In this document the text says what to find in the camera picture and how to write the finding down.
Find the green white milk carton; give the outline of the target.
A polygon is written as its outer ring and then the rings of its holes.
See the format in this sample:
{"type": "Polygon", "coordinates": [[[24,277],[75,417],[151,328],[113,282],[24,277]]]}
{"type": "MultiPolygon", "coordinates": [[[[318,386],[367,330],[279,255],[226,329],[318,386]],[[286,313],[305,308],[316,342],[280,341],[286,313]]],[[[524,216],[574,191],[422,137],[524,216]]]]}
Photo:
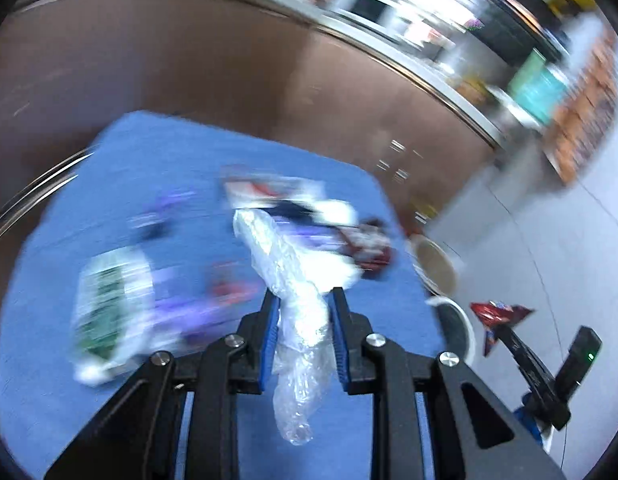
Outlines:
{"type": "Polygon", "coordinates": [[[88,260],[71,317],[74,379],[97,387],[125,373],[148,348],[153,306],[152,268],[140,248],[88,260]]]}

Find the steel trash bin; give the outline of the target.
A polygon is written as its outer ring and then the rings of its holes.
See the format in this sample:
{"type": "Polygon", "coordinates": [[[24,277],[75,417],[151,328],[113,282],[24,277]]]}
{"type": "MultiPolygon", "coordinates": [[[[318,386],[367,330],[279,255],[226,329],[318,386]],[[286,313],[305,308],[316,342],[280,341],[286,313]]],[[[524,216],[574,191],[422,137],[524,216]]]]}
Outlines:
{"type": "Polygon", "coordinates": [[[437,317],[444,338],[444,350],[455,353],[467,365],[472,365],[476,356],[476,335],[466,312],[445,296],[431,296],[426,304],[437,317]]]}

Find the clear plastic bag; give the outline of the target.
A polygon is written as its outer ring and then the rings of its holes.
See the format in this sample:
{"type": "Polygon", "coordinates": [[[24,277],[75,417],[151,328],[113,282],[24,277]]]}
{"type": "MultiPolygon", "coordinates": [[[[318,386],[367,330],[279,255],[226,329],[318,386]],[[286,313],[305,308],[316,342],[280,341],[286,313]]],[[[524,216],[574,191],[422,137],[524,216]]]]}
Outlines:
{"type": "Polygon", "coordinates": [[[296,244],[260,209],[236,210],[233,230],[249,248],[254,270],[280,300],[273,411],[281,436],[304,445],[312,439],[310,417],[336,370],[326,296],[356,284],[362,271],[349,257],[296,244]]]}

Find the dark red snack wrapper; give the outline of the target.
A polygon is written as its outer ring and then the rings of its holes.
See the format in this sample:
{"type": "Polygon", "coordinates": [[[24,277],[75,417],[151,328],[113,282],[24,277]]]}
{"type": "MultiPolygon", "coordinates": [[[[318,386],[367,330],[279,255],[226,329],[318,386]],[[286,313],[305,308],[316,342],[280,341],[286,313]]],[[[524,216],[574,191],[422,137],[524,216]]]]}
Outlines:
{"type": "Polygon", "coordinates": [[[379,219],[339,229],[344,241],[341,252],[362,271],[362,278],[377,280],[391,263],[392,244],[386,224],[379,219]]]}

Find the brown kitchen cabinets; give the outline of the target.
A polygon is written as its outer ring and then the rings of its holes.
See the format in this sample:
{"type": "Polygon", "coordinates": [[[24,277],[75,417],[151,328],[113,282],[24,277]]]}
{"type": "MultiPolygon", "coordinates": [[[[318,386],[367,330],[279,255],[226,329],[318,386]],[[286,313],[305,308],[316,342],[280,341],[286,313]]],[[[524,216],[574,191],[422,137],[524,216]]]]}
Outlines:
{"type": "Polygon", "coordinates": [[[150,110],[277,140],[439,211],[496,130],[412,58],[274,0],[20,0],[0,25],[0,211],[118,117],[150,110]]]}

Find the white microwave oven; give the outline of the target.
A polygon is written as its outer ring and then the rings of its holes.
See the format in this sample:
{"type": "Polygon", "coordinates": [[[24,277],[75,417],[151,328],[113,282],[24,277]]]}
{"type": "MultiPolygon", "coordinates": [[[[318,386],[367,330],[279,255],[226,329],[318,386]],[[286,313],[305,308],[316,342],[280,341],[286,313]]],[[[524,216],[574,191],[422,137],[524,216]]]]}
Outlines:
{"type": "Polygon", "coordinates": [[[401,9],[402,3],[404,0],[341,0],[337,12],[380,36],[398,40],[413,24],[401,9]]]}

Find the blue towel mat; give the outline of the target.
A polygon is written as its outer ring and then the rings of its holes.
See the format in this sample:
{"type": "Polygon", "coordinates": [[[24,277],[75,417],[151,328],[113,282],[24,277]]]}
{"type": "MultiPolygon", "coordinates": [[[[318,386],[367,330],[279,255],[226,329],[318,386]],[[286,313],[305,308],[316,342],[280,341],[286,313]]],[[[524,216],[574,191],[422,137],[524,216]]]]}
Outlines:
{"type": "Polygon", "coordinates": [[[0,316],[0,435],[39,479],[116,390],[74,379],[72,315],[82,275],[100,274],[100,255],[141,300],[202,296],[211,268],[238,263],[257,281],[250,253],[232,230],[220,192],[231,169],[321,182],[326,194],[364,217],[382,219],[394,262],[378,280],[347,292],[352,310],[406,350],[442,346],[434,315],[374,178],[360,168],[299,148],[137,112],[97,138],[77,177],[47,207],[21,249],[0,316]]]}

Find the red white paper wrapper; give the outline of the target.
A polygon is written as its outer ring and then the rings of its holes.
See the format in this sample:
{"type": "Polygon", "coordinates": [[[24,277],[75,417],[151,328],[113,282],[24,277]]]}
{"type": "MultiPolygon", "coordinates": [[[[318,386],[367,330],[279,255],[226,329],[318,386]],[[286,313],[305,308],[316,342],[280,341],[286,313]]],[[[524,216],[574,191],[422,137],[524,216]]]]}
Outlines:
{"type": "Polygon", "coordinates": [[[228,167],[221,183],[226,201],[234,209],[269,208],[281,202],[311,206],[326,199],[321,181],[240,167],[228,167]]]}

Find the red foil snack wrapper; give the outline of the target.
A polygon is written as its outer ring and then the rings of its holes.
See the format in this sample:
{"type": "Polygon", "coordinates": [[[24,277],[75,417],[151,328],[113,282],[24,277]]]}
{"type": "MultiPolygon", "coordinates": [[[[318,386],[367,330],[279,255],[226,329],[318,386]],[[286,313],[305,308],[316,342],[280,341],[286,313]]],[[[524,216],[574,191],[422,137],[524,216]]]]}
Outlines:
{"type": "Polygon", "coordinates": [[[502,326],[514,328],[534,310],[520,306],[519,304],[503,304],[501,301],[472,302],[470,310],[476,315],[478,321],[484,326],[484,356],[488,356],[499,338],[496,330],[502,326]]]}

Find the purple candy wrapper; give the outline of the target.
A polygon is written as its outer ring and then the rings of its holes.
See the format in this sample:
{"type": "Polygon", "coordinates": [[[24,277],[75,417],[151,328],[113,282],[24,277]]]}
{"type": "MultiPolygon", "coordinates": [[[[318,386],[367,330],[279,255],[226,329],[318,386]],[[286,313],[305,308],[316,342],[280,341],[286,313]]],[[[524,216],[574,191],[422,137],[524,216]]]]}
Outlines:
{"type": "Polygon", "coordinates": [[[167,231],[179,208],[194,196],[193,191],[161,194],[139,214],[134,214],[129,226],[142,237],[159,236],[167,231]]]}

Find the purple foil wrapper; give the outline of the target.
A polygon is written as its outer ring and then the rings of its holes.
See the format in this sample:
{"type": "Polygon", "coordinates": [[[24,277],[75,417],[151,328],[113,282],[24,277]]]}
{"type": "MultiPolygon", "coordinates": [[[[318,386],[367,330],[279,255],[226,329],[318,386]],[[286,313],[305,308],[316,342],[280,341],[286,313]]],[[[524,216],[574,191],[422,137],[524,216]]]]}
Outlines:
{"type": "Polygon", "coordinates": [[[206,344],[238,321],[261,285],[234,261],[215,263],[202,274],[202,288],[189,295],[177,268],[152,272],[154,306],[150,346],[184,351],[206,344]]]}

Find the wicker waste basket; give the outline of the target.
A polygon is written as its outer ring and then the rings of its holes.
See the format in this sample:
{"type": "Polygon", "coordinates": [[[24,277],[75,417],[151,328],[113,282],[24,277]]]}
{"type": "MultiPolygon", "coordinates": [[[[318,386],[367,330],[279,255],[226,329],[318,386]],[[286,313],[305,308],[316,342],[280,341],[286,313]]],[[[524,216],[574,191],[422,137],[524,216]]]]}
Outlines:
{"type": "Polygon", "coordinates": [[[426,288],[434,295],[453,296],[463,266],[460,258],[422,234],[412,235],[409,244],[414,270],[426,288]]]}

